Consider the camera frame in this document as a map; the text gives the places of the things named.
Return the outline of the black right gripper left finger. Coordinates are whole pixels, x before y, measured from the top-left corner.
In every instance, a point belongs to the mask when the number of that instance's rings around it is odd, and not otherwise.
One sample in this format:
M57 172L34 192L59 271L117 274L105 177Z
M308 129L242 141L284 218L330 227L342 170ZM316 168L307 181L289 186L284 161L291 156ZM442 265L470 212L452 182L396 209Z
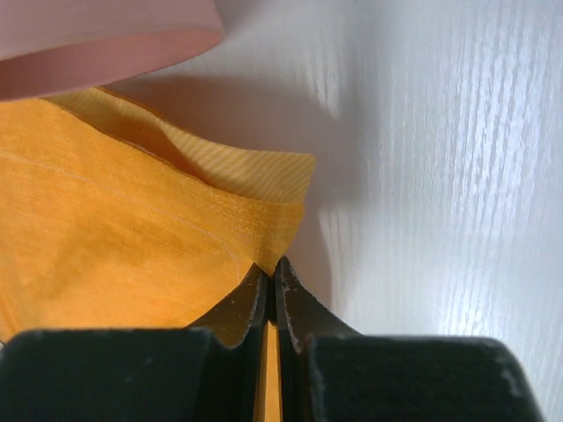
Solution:
M261 421L268 278L180 329L32 330L1 352L4 421Z

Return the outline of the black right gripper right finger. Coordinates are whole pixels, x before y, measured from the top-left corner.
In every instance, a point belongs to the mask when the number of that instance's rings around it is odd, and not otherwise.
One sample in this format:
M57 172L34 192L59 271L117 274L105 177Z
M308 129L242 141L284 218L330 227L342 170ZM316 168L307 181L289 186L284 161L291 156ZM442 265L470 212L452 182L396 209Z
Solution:
M279 261L273 281L285 421L540 421L509 349L482 337L368 336Z

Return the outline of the orange Mickey Mouse placemat cloth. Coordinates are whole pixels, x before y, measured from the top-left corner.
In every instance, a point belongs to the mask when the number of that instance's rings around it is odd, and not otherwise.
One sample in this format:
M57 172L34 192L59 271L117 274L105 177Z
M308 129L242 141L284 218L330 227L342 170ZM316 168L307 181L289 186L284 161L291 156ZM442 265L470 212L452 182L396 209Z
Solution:
M315 159L192 135L99 88L1 105L1 340L179 328L272 274Z

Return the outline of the pink plastic cup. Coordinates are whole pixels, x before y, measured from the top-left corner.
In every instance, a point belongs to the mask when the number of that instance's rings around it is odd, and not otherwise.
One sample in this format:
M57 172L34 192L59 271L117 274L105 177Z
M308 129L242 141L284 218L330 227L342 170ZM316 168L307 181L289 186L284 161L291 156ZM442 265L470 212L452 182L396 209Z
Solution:
M222 38L212 1L3 1L1 98L110 84L187 61Z

